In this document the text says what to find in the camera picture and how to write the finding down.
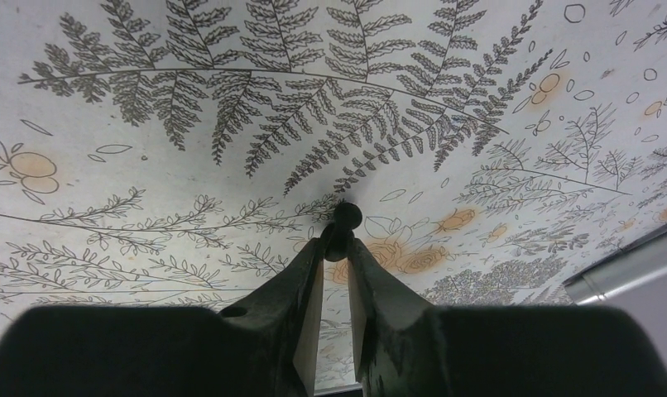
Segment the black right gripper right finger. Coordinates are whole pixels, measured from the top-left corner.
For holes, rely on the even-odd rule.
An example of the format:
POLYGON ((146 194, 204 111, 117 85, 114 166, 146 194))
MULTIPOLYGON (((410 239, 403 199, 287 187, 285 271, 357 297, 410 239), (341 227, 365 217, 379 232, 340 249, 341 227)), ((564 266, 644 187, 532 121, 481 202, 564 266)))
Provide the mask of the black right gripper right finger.
POLYGON ((356 379, 366 396, 667 396, 628 314, 602 306, 440 306, 348 241, 356 379))

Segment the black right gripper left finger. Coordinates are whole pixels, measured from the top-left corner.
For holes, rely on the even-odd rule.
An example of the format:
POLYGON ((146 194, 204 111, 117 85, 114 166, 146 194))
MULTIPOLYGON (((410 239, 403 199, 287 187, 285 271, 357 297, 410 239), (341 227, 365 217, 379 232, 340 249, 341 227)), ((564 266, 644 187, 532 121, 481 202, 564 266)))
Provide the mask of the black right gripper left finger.
POLYGON ((40 306, 0 340, 0 396, 311 396, 324 241, 220 311, 40 306))

